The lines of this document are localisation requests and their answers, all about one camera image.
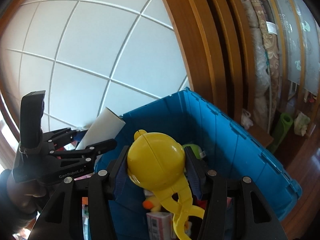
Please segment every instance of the rolled green mat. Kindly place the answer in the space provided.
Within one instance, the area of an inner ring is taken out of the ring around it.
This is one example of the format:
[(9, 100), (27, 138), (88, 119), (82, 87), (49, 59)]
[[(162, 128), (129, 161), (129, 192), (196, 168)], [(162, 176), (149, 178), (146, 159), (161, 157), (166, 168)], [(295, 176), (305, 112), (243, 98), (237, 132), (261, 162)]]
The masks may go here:
[(275, 130), (272, 133), (274, 141), (269, 145), (268, 150), (274, 154), (284, 137), (287, 135), (290, 127), (293, 124), (292, 117), (287, 113), (282, 113), (280, 119), (276, 125)]

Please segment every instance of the white label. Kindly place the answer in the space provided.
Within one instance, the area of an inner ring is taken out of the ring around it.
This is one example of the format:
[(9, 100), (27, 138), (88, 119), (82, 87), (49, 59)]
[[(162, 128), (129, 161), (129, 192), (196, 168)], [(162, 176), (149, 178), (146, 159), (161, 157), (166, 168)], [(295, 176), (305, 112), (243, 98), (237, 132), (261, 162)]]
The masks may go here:
[(267, 28), (268, 28), (268, 32), (269, 32), (269, 33), (273, 33), (273, 34), (275, 34), (275, 35), (278, 35), (277, 25), (275, 25), (274, 23), (272, 23), (272, 22), (267, 22)]

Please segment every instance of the white tiled wall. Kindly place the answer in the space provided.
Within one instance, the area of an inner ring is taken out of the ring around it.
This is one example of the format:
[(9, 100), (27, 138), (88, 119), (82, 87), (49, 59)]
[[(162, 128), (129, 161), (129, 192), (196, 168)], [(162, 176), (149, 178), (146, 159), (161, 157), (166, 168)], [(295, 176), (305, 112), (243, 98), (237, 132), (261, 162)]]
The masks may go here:
[(84, 127), (188, 86), (162, 0), (26, 0), (0, 40), (0, 74), (16, 111), (46, 90), (44, 131)]

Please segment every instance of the blue storage box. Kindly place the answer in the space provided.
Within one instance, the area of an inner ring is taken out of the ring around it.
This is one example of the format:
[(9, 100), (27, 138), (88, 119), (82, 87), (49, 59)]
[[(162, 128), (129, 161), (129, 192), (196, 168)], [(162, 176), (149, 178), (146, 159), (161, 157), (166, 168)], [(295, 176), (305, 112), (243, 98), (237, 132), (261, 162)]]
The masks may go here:
[[(116, 137), (118, 146), (104, 154), (96, 171), (116, 159), (131, 145), (139, 129), (170, 135), (181, 145), (195, 143), (208, 157), (210, 168), (225, 178), (249, 176), (259, 187), (280, 220), (292, 210), (302, 189), (279, 161), (246, 130), (211, 103), (189, 89), (159, 99), (123, 115), (126, 125)], [(127, 178), (116, 201), (109, 201), (119, 240), (149, 240), (142, 188)]]

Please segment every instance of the metal pin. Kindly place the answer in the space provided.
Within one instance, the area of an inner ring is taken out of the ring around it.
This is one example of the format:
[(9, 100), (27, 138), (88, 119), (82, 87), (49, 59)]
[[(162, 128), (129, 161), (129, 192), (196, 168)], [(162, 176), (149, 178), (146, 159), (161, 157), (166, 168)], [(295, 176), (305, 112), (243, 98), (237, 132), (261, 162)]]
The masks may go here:
[(70, 183), (72, 181), (72, 178), (71, 177), (66, 177), (65, 179), (64, 179), (64, 183)]
[(216, 176), (217, 172), (215, 170), (208, 170), (208, 175), (209, 176)]
[(250, 182), (251, 182), (251, 178), (250, 178), (250, 177), (247, 177), (247, 176), (243, 177), (242, 180), (243, 180), (245, 183), (250, 183)]
[(98, 172), (99, 176), (106, 176), (108, 172), (106, 170), (101, 170)]

